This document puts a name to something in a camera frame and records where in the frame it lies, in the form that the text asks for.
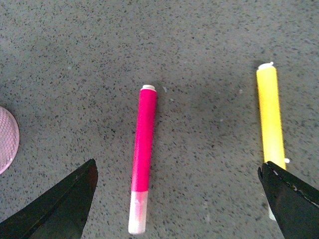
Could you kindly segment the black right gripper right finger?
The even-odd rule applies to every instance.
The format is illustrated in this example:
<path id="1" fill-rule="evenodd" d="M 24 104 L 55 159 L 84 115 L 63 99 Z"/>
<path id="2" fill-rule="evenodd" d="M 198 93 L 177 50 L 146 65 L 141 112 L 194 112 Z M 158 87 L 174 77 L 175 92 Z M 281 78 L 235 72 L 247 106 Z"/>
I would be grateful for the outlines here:
<path id="1" fill-rule="evenodd" d="M 258 168 L 258 177 L 284 238 L 317 239 L 319 191 L 271 161 Z"/>

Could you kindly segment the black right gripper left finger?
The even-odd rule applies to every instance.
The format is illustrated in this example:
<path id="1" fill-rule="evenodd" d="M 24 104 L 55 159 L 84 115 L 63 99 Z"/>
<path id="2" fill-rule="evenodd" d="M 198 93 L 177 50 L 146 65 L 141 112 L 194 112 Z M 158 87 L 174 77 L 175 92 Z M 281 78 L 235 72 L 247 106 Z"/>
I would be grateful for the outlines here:
<path id="1" fill-rule="evenodd" d="M 90 159 L 0 224 L 2 239 L 80 239 L 91 209 L 98 170 Z"/>

